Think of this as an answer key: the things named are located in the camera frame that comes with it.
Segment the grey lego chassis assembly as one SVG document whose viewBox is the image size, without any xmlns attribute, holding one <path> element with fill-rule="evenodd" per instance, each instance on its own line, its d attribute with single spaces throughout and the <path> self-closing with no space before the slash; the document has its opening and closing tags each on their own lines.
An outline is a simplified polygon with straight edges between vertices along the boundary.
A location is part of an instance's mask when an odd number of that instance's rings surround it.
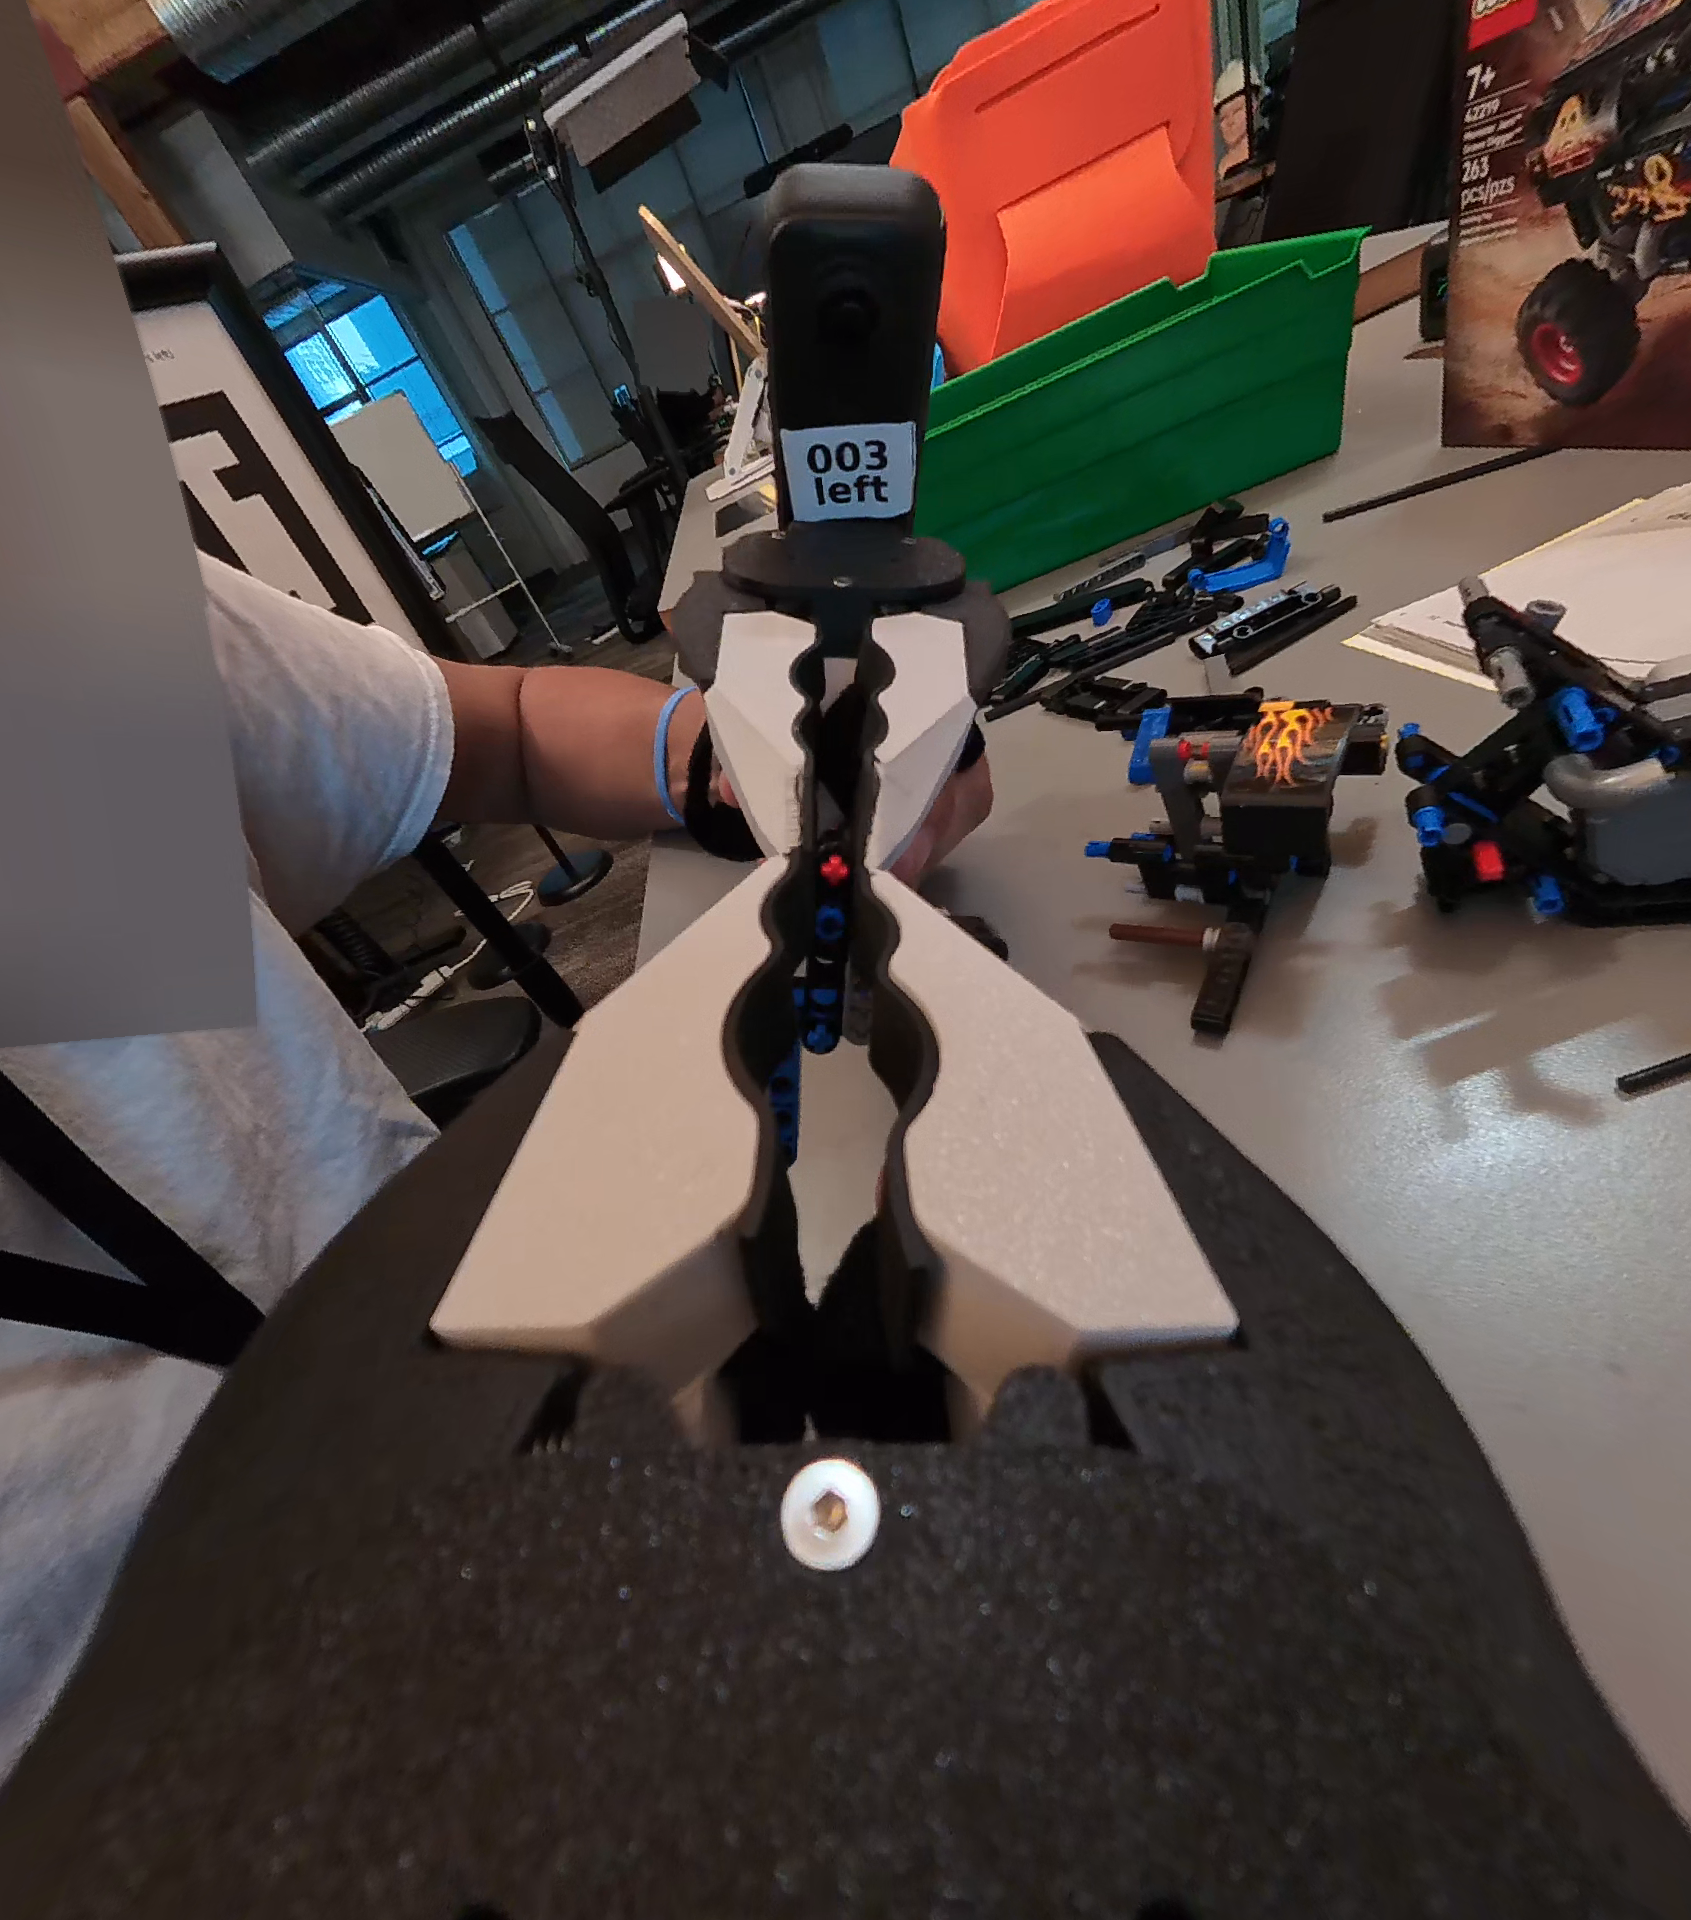
<svg viewBox="0 0 1691 1920">
<path fill-rule="evenodd" d="M 1513 890 L 1587 929 L 1691 925 L 1691 654 L 1629 678 L 1563 637 L 1561 605 L 1457 590 L 1509 718 L 1467 753 L 1399 731 L 1427 899 L 1451 914 Z"/>
</svg>

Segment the wooden easel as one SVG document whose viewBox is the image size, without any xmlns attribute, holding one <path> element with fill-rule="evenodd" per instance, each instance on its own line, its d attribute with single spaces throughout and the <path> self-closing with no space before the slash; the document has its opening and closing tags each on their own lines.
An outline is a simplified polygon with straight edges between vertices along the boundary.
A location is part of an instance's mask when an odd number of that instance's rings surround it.
<svg viewBox="0 0 1691 1920">
<path fill-rule="evenodd" d="M 719 478 L 713 478 L 707 493 L 707 500 L 719 509 L 757 493 L 773 473 L 761 309 L 727 299 L 645 204 L 639 204 L 637 218 L 667 291 L 687 299 L 711 327 L 717 341 L 711 348 L 713 360 L 729 360 L 729 379 L 721 382 L 725 399 L 731 401 L 729 431 Z"/>
</svg>

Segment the lego set box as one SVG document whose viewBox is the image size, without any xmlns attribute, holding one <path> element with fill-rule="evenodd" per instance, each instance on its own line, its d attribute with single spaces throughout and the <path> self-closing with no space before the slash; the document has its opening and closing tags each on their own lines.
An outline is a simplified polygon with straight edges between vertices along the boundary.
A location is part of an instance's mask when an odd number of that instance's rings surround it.
<svg viewBox="0 0 1691 1920">
<path fill-rule="evenodd" d="M 1691 3 L 1463 26 L 1443 443 L 1691 450 Z"/>
</svg>

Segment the black monitor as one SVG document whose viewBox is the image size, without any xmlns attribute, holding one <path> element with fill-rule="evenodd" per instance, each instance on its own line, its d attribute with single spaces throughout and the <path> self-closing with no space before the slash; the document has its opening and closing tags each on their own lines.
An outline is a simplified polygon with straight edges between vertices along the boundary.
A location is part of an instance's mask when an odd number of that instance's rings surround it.
<svg viewBox="0 0 1691 1920">
<path fill-rule="evenodd" d="M 1461 3 L 1301 3 L 1261 243 L 1451 215 Z"/>
</svg>

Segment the white instruction booklet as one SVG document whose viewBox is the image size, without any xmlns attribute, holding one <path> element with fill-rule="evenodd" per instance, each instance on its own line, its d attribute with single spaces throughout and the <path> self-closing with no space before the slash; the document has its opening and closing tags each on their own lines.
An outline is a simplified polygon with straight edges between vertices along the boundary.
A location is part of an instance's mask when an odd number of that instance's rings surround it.
<svg viewBox="0 0 1691 1920">
<path fill-rule="evenodd" d="M 1631 678 L 1691 669 L 1691 485 L 1633 500 L 1497 565 L 1481 584 L 1519 610 L 1565 608 L 1563 637 Z"/>
</svg>

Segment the studio light panel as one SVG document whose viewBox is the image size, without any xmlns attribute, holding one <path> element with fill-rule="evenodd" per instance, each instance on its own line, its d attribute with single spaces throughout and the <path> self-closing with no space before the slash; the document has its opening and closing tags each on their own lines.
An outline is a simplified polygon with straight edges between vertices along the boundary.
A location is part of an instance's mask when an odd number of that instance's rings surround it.
<svg viewBox="0 0 1691 1920">
<path fill-rule="evenodd" d="M 549 98 L 541 112 L 549 142 L 607 192 L 703 122 L 701 53 L 681 11 L 643 25 Z"/>
</svg>

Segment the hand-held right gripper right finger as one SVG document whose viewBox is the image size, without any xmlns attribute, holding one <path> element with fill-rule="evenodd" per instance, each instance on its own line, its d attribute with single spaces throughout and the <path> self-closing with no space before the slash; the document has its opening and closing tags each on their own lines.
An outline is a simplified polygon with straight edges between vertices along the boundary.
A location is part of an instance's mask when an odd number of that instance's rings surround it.
<svg viewBox="0 0 1691 1920">
<path fill-rule="evenodd" d="M 923 1345 L 987 1409 L 1023 1368 L 1227 1342 L 1237 1310 L 1081 1025 L 909 886 L 871 892 L 937 1059 L 901 1141 L 941 1271 Z"/>
</svg>

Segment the black lego beam with pins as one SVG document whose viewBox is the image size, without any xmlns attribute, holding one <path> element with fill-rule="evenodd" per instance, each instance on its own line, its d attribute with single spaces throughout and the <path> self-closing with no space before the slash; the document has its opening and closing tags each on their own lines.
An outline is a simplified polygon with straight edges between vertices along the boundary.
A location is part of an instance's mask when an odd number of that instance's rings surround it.
<svg viewBox="0 0 1691 1920">
<path fill-rule="evenodd" d="M 827 831 L 815 853 L 809 932 L 791 984 L 795 1047 L 765 1088 L 787 1166 L 799 1157 L 805 1059 L 831 1055 L 841 1044 L 867 1044 L 871 1034 L 871 988 L 853 963 L 855 876 L 847 834 Z"/>
</svg>

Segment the green plastic bin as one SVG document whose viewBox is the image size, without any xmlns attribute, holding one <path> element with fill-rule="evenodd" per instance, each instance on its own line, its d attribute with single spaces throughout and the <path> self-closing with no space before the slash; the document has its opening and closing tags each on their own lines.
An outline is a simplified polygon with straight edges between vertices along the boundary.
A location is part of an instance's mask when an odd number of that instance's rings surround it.
<svg viewBox="0 0 1691 1920">
<path fill-rule="evenodd" d="M 915 530 L 1003 593 L 1341 438 L 1365 228 L 1215 253 L 939 387 Z"/>
</svg>

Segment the long black lego axle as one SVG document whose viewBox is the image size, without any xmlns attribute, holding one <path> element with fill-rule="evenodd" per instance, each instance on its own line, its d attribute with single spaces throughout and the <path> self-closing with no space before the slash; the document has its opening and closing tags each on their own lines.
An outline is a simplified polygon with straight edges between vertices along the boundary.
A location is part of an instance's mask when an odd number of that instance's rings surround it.
<svg viewBox="0 0 1691 1920">
<path fill-rule="evenodd" d="M 1549 459 L 1559 450 L 1561 449 L 1553 444 L 1535 444 L 1535 446 L 1521 446 L 1515 450 L 1493 454 L 1489 459 L 1443 470 L 1431 478 L 1417 480 L 1395 491 L 1375 493 L 1375 494 L 1345 502 L 1341 506 L 1323 510 L 1319 521 L 1323 527 L 1333 527 L 1357 517 L 1367 517 L 1367 514 L 1375 514 L 1395 506 L 1403 506 L 1411 500 L 1445 493 L 1457 487 L 1465 487 L 1485 477 L 1531 466 L 1535 463 Z"/>
</svg>

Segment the blue wristband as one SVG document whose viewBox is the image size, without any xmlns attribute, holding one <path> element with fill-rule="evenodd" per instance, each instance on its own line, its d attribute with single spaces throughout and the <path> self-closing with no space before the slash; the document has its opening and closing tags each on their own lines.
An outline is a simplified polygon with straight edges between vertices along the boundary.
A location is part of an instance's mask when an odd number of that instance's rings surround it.
<svg viewBox="0 0 1691 1920">
<path fill-rule="evenodd" d="M 657 715 L 651 737 L 651 770 L 659 803 L 671 829 L 685 829 L 685 805 L 691 790 L 691 759 L 705 733 L 703 694 L 693 684 L 675 687 Z"/>
</svg>

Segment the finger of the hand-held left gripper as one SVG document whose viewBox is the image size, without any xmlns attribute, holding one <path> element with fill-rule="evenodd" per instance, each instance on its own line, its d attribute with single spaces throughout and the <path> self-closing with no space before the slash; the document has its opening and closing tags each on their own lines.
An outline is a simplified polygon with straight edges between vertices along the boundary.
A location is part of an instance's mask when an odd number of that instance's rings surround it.
<svg viewBox="0 0 1691 1920">
<path fill-rule="evenodd" d="M 705 691 L 715 803 L 731 801 L 763 857 L 795 857 L 809 837 L 813 692 L 823 683 L 817 630 L 785 612 L 727 612 Z"/>
<path fill-rule="evenodd" d="M 953 779 L 975 717 L 959 623 L 927 612 L 879 617 L 873 651 L 891 666 L 875 698 L 883 724 L 871 748 L 873 803 L 863 865 L 893 869 Z"/>
</svg>

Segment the flame printed lego assembly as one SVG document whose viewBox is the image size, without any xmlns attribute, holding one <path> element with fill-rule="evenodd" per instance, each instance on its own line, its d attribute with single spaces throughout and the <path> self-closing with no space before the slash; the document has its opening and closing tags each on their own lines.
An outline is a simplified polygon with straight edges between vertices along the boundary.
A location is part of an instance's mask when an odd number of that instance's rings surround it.
<svg viewBox="0 0 1691 1920">
<path fill-rule="evenodd" d="M 1213 910 L 1203 926 L 1119 925 L 1121 942 L 1189 947 L 1203 957 L 1191 1028 L 1219 1040 L 1233 1025 L 1275 889 L 1333 869 L 1341 776 L 1379 776 L 1379 704 L 1263 698 L 1257 691 L 1169 698 L 1127 729 L 1127 780 L 1153 789 L 1163 818 L 1145 833 L 1085 845 L 1131 867 L 1149 901 Z"/>
</svg>

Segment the person's left forearm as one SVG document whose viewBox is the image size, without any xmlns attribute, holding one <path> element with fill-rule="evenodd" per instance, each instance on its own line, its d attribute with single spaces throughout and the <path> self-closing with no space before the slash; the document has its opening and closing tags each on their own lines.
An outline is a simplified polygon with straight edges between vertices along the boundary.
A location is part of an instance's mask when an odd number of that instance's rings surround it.
<svg viewBox="0 0 1691 1920">
<path fill-rule="evenodd" d="M 451 769 L 435 825 L 633 841 L 671 831 L 651 737 L 671 689 L 597 666 L 441 665 Z"/>
</svg>

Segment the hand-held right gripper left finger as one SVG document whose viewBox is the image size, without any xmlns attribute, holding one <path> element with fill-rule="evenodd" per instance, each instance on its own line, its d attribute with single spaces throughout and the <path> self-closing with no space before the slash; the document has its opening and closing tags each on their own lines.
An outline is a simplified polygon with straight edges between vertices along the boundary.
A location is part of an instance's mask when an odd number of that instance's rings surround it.
<svg viewBox="0 0 1691 1920">
<path fill-rule="evenodd" d="M 587 1012 L 429 1319 L 457 1350 L 565 1356 L 653 1385 L 697 1443 L 755 1331 L 741 1241 L 779 1148 L 767 1087 L 795 1048 L 761 863 Z"/>
</svg>

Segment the pile of black lego pieces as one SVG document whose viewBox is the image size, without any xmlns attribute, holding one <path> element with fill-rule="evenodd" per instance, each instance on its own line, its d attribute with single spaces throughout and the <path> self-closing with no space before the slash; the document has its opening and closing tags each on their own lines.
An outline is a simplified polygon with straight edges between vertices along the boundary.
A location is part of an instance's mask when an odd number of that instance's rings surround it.
<svg viewBox="0 0 1691 1920">
<path fill-rule="evenodd" d="M 983 710 L 1061 708 L 1113 669 L 1185 644 L 1231 678 L 1357 607 L 1335 584 L 1289 577 L 1289 523 L 1221 498 L 1043 607 L 1011 620 L 1001 680 Z"/>
</svg>

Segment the silver air duct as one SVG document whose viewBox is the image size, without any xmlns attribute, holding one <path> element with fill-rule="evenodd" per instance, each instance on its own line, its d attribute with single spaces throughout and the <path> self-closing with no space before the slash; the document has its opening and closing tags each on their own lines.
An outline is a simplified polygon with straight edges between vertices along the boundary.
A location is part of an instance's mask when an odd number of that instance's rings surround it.
<svg viewBox="0 0 1691 1920">
<path fill-rule="evenodd" d="M 545 104 L 671 11 L 727 85 L 743 4 L 68 4 L 58 23 L 182 235 L 287 256 L 279 213 L 351 228 L 459 161 L 495 189 L 571 166 Z"/>
</svg>

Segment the black framed marker sign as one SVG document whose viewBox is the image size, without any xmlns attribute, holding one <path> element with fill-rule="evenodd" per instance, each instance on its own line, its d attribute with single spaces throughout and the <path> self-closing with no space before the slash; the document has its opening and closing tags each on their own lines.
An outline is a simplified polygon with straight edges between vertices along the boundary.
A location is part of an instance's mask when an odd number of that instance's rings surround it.
<svg viewBox="0 0 1691 1920">
<path fill-rule="evenodd" d="M 116 256 L 196 547 L 307 607 L 463 660 L 417 552 L 214 244 Z"/>
</svg>

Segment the person's left hand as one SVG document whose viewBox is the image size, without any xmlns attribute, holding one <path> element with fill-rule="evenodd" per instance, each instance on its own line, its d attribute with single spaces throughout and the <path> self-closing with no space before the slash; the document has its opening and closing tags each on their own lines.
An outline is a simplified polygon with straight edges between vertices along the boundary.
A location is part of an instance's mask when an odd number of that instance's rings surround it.
<svg viewBox="0 0 1691 1920">
<path fill-rule="evenodd" d="M 753 863 L 761 859 L 759 845 L 743 811 L 735 803 L 729 783 L 713 756 L 709 724 L 699 737 L 691 759 L 691 790 L 685 805 L 685 829 L 701 853 L 725 863 Z M 967 731 L 953 765 L 953 774 L 939 790 L 927 815 L 899 853 L 891 873 L 905 885 L 917 886 L 993 809 L 993 780 L 979 726 Z"/>
</svg>

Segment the orange plastic bin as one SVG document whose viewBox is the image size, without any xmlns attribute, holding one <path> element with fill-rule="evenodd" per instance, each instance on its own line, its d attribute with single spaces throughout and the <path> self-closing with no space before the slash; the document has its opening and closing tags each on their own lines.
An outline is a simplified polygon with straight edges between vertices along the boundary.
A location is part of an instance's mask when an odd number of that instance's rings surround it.
<svg viewBox="0 0 1691 1920">
<path fill-rule="evenodd" d="M 951 376 L 1203 277 L 1211 85 L 1205 3 L 1043 3 L 953 54 L 891 156 L 943 208 Z"/>
</svg>

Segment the whiteboard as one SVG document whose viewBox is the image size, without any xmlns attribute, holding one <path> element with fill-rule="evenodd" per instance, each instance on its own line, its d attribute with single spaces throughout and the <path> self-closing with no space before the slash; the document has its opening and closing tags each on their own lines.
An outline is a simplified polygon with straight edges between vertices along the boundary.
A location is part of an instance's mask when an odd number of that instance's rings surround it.
<svg viewBox="0 0 1691 1920">
<path fill-rule="evenodd" d="M 473 518 L 463 477 L 437 450 L 405 395 L 355 406 L 329 420 L 329 431 L 413 547 L 423 550 Z"/>
</svg>

